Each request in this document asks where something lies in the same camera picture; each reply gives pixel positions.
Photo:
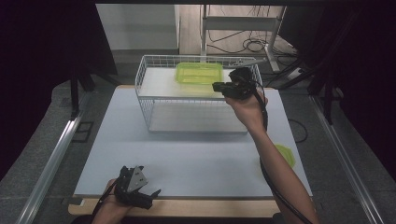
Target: wire basket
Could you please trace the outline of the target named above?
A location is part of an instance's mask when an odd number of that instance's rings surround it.
[[[175,81],[179,63],[230,65],[250,57],[145,55],[135,79],[137,99],[148,130],[153,133],[246,133],[246,127],[211,85],[182,85]],[[249,67],[262,83],[257,65]],[[224,69],[224,82],[229,81]]]

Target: hand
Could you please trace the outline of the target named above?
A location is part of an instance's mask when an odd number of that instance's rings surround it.
[[[116,179],[108,181],[106,189],[108,189]],[[92,223],[94,224],[116,224],[119,223],[133,208],[131,205],[119,203],[114,195],[114,188],[103,201],[102,207],[99,209]]]
[[[263,96],[261,91],[258,91],[258,93],[262,99],[265,99],[264,102],[267,104],[268,99]],[[262,110],[254,95],[251,95],[246,100],[237,100],[225,97],[225,102],[233,108],[235,115],[249,131],[262,129]]]

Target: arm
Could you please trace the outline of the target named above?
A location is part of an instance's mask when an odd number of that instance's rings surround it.
[[[108,181],[106,189],[111,186],[115,181],[112,179]],[[92,224],[117,224],[128,214],[132,206],[125,205],[117,202],[116,196],[114,195],[114,189],[110,192],[110,195],[105,199],[102,207],[96,214]]]
[[[247,127],[259,152],[262,164],[278,191],[312,223],[319,223],[311,199],[298,176],[278,152],[262,125],[262,112],[254,96],[241,101],[225,98],[235,115]],[[288,223],[302,223],[277,197],[276,203]]]

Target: white tabletop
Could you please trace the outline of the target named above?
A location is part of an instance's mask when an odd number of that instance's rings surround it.
[[[266,90],[268,133],[289,147],[293,167],[312,196],[279,93]],[[170,198],[272,197],[260,169],[259,155],[246,133],[150,133],[135,90],[116,88],[75,190],[97,196],[120,168],[145,166],[148,184],[140,191],[161,189]]]

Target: wooden edge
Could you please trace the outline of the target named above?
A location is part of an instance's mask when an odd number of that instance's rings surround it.
[[[71,215],[90,215],[98,199],[69,204]],[[272,217],[279,209],[274,200],[154,200],[149,209],[133,208],[133,217]]]
[[[116,89],[132,89],[134,88],[134,85],[119,85],[116,87]]]

